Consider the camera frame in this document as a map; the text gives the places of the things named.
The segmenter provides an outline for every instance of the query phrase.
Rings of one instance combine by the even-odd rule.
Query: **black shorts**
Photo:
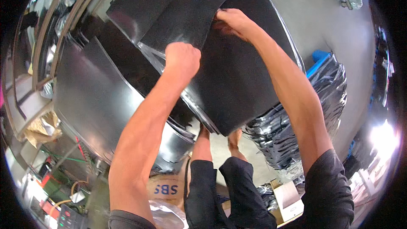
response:
[[[277,228],[276,219],[267,212],[253,184],[250,163],[232,156],[219,168],[229,190],[229,218],[216,194],[216,171],[209,161],[194,160],[191,163],[190,192],[184,198],[190,228]]]

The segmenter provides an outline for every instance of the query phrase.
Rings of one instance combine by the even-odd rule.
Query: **person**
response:
[[[348,228],[354,203],[344,169],[328,136],[318,95],[298,66],[256,23],[238,9],[216,13],[214,27],[257,49],[298,140],[304,169],[304,228]],[[109,228],[154,228],[147,181],[160,147],[164,124],[181,92],[199,70],[201,53],[190,44],[171,43],[165,70],[124,128],[109,173]],[[191,157],[191,182],[184,205],[191,228],[276,228],[252,182],[253,167],[238,150],[240,131],[229,136],[231,157],[220,167],[231,199],[227,218],[214,189],[216,170],[209,132],[201,128]]]

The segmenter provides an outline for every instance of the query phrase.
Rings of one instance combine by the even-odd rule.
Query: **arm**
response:
[[[313,163],[333,148],[318,95],[280,46],[241,10],[219,10],[216,18],[222,22],[215,24],[215,28],[252,43],[262,57],[274,90],[290,118],[306,175]]]
[[[128,211],[150,222],[146,185],[162,131],[201,59],[201,52],[191,44],[169,44],[165,53],[164,73],[124,128],[109,172],[110,210]]]

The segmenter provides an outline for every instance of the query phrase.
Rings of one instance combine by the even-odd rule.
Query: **black t-shirt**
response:
[[[302,197],[304,213],[295,223],[302,228],[349,228],[354,218],[354,203],[344,176],[345,169],[334,150],[328,150],[312,165],[305,178]],[[110,229],[155,229],[140,216],[113,210]]]

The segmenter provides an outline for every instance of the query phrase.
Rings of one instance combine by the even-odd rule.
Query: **concrete floor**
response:
[[[340,159],[345,159],[351,140],[362,125],[371,94],[372,68],[375,52],[374,27],[368,0],[363,7],[348,10],[339,0],[272,0],[282,16],[306,68],[313,64],[316,49],[333,50],[337,60],[344,64],[348,80],[348,101],[341,116],[341,125],[333,139]],[[242,137],[241,152],[253,164],[253,182],[256,186],[276,177],[264,156],[250,140]],[[211,151],[215,168],[230,156],[227,139],[211,135]],[[217,181],[225,184],[220,173]]]

